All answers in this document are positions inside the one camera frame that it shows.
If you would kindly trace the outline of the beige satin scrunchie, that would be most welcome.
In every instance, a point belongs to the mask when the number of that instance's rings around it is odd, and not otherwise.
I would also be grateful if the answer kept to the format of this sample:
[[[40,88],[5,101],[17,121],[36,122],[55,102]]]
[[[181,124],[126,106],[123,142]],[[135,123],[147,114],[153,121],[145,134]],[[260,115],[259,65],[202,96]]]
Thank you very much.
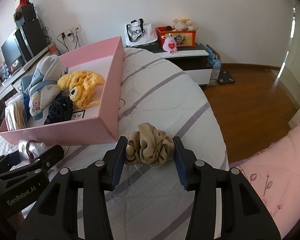
[[[125,163],[145,164],[153,168],[164,166],[174,157],[174,142],[165,131],[146,122],[128,137]]]

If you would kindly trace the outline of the pink shallow cardboard box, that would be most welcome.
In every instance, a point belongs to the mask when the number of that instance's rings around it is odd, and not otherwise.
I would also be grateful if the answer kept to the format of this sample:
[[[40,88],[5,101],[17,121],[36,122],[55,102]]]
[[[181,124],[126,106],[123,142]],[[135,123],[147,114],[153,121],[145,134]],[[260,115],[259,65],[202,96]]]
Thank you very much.
[[[115,142],[125,51],[121,37],[42,58],[21,79],[20,101],[0,127],[11,144]]]

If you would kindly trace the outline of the clear plastic pouch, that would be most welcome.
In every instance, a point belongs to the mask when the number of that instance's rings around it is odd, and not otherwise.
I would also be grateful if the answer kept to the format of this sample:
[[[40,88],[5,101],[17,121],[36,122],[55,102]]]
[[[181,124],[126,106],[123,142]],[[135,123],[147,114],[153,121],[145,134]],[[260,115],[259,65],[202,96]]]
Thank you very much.
[[[33,162],[46,150],[46,145],[36,140],[20,140],[18,142],[18,151],[21,161]]]

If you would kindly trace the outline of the navy blue scrunchie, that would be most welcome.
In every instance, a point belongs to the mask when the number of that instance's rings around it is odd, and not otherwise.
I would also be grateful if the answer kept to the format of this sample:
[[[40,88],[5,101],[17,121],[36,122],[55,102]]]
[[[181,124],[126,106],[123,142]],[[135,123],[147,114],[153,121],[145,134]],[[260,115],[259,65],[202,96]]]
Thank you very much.
[[[55,124],[71,120],[73,102],[69,96],[59,96],[51,103],[44,125]]]

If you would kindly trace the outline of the bag of cotton swabs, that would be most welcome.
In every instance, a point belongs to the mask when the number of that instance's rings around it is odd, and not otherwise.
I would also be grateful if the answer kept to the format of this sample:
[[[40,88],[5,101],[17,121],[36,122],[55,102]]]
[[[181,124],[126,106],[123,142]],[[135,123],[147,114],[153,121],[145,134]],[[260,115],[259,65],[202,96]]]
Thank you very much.
[[[6,102],[5,121],[8,131],[26,128],[26,112],[22,96],[11,98]]]

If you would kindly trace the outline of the yellow crocheted toy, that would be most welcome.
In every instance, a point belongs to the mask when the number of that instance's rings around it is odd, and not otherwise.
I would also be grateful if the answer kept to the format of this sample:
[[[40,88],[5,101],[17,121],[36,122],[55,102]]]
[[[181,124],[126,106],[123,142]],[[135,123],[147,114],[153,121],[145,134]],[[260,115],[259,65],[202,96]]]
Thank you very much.
[[[89,70],[76,70],[63,75],[57,87],[69,91],[69,97],[77,108],[83,109],[97,104],[101,99],[93,98],[95,89],[103,86],[105,79],[101,74]]]

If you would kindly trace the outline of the blue cartoon baby garment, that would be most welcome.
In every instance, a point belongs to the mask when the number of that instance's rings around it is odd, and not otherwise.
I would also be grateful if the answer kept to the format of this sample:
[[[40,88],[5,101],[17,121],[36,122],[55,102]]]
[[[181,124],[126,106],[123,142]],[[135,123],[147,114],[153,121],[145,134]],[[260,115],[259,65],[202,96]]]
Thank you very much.
[[[61,92],[57,81],[66,73],[61,59],[57,55],[42,58],[34,71],[26,92],[30,97],[29,112],[35,117],[51,105],[53,100]]]

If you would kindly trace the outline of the light blue fleece hat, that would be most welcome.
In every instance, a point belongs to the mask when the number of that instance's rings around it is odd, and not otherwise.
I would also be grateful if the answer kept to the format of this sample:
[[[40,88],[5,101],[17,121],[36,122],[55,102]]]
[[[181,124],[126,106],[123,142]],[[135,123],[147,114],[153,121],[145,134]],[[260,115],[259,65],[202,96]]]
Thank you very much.
[[[43,78],[41,74],[35,74],[35,73],[23,76],[21,78],[21,91],[23,96],[29,96],[29,90],[34,85],[42,81],[42,79]]]

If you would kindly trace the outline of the striped quilted table cover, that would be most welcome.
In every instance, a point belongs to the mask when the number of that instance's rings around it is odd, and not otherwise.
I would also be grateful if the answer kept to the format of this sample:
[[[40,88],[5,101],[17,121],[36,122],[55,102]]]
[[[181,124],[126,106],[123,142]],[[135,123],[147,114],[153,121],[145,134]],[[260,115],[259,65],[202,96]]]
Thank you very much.
[[[198,159],[226,169],[226,146],[199,86],[175,64],[147,50],[126,49],[121,82],[119,135],[143,123],[179,137]],[[126,165],[114,191],[106,193],[115,239],[184,239],[194,193],[180,183],[173,161],[163,167]]]

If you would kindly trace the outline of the black bathroom scale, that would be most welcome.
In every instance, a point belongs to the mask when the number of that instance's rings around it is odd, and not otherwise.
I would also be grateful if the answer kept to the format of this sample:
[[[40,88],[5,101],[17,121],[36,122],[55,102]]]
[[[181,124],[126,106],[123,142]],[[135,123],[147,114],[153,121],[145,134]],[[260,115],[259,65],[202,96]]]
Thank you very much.
[[[219,76],[218,76],[217,82],[220,85],[225,85],[225,84],[235,83],[236,80],[230,75],[229,72],[227,72],[226,70],[221,70],[219,72]]]

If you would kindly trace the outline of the pink plush bunny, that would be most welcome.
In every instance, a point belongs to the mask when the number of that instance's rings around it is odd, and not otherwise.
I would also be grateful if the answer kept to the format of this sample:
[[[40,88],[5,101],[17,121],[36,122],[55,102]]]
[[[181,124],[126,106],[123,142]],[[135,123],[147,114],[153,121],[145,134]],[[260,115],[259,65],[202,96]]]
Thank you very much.
[[[178,51],[177,43],[174,39],[174,36],[171,33],[168,34],[168,37],[162,35],[161,38],[164,40],[164,43],[162,45],[162,49],[165,52],[168,52],[168,53],[172,54],[172,53],[175,53],[175,52]]]

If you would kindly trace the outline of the red toy storage box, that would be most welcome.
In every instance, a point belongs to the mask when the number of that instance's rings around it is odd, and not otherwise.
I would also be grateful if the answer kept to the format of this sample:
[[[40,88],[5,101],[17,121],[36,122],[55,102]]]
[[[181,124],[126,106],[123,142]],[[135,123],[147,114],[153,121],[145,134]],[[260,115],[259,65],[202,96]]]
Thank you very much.
[[[167,30],[166,27],[156,27],[158,44],[162,48],[164,39],[162,36],[169,37],[171,33],[178,47],[195,47],[196,46],[196,31],[173,31]]]

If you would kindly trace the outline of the white tote bag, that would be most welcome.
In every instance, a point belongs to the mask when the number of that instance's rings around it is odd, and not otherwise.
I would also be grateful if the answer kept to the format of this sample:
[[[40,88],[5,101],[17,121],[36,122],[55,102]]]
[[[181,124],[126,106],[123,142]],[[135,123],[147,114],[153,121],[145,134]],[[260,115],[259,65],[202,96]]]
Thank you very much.
[[[124,31],[127,47],[147,45],[156,42],[158,39],[153,25],[142,18],[126,24]]]

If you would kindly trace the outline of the red white paper boxes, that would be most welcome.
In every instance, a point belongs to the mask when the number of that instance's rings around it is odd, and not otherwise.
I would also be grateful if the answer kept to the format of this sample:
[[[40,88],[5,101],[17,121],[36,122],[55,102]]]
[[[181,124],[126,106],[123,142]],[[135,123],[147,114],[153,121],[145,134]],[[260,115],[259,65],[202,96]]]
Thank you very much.
[[[28,5],[30,0],[14,0],[15,11],[18,11],[21,7]]]

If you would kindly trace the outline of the wall power outlets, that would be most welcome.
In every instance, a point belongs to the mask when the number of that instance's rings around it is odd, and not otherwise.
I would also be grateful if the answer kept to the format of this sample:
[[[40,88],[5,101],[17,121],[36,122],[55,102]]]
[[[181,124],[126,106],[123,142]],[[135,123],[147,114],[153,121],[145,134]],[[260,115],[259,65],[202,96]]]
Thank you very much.
[[[82,31],[82,27],[80,24],[71,27],[70,29],[66,29],[65,31],[61,31],[61,35],[64,34],[64,37],[70,41],[74,41],[78,33]]]

